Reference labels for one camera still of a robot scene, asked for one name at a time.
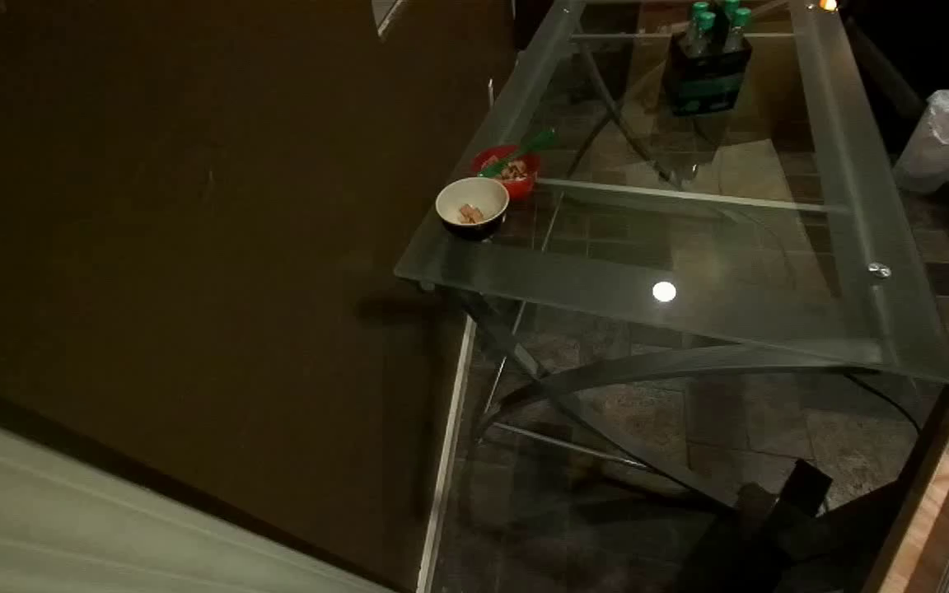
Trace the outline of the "green capped bottle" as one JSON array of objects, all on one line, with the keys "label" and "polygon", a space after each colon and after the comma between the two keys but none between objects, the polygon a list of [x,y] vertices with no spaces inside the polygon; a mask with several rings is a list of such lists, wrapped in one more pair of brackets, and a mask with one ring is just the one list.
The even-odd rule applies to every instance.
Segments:
[{"label": "green capped bottle", "polygon": [[746,44],[746,26],[751,25],[751,11],[743,0],[722,0],[722,15],[728,21],[722,53],[737,53]]},{"label": "green capped bottle", "polygon": [[706,53],[711,26],[714,26],[714,15],[711,15],[710,0],[691,0],[690,26],[681,36],[686,56],[694,59]]}]

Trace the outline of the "clear plastic bag bin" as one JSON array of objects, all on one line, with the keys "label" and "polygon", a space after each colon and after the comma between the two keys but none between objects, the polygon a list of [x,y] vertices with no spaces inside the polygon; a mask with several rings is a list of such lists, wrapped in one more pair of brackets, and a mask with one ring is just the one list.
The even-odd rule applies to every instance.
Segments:
[{"label": "clear plastic bag bin", "polygon": [[896,185],[932,195],[949,182],[949,90],[936,90],[896,157]]}]

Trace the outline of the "white ceramic bowl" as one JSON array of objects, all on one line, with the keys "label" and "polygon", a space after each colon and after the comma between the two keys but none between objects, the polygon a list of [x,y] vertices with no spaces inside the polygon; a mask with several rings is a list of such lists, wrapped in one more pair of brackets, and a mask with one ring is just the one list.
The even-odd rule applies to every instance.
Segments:
[{"label": "white ceramic bowl", "polygon": [[460,232],[494,226],[511,206],[497,177],[457,177],[436,195],[436,216]]}]

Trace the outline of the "glass desk with metal frame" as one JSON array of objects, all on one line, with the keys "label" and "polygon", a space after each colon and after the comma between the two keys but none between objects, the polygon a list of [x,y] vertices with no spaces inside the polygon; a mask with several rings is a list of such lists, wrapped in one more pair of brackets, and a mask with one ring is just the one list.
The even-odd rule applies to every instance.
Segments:
[{"label": "glass desk with metal frame", "polygon": [[949,398],[949,339],[845,21],[743,0],[728,114],[672,117],[691,0],[555,0],[476,157],[555,132],[476,232],[433,212],[397,271],[466,312],[420,593],[466,542],[592,584],[870,593]]}]

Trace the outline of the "red and green snack packet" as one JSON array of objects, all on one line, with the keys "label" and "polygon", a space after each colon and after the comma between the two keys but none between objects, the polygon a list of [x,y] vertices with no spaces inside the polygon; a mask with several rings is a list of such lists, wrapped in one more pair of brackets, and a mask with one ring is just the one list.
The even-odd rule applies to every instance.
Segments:
[{"label": "red and green snack packet", "polygon": [[519,145],[494,145],[476,157],[481,177],[497,177],[513,200],[538,189],[541,157],[557,145],[555,132],[530,137]]}]

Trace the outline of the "black cardboard drink carrier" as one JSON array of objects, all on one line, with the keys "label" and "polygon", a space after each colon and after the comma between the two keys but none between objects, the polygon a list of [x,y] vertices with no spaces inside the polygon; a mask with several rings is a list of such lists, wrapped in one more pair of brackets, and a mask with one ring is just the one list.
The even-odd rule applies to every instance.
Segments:
[{"label": "black cardboard drink carrier", "polygon": [[672,117],[728,114],[746,82],[751,62],[751,44],[743,41],[733,53],[710,48],[701,56],[690,56],[681,36],[670,41],[670,62],[661,93]]}]

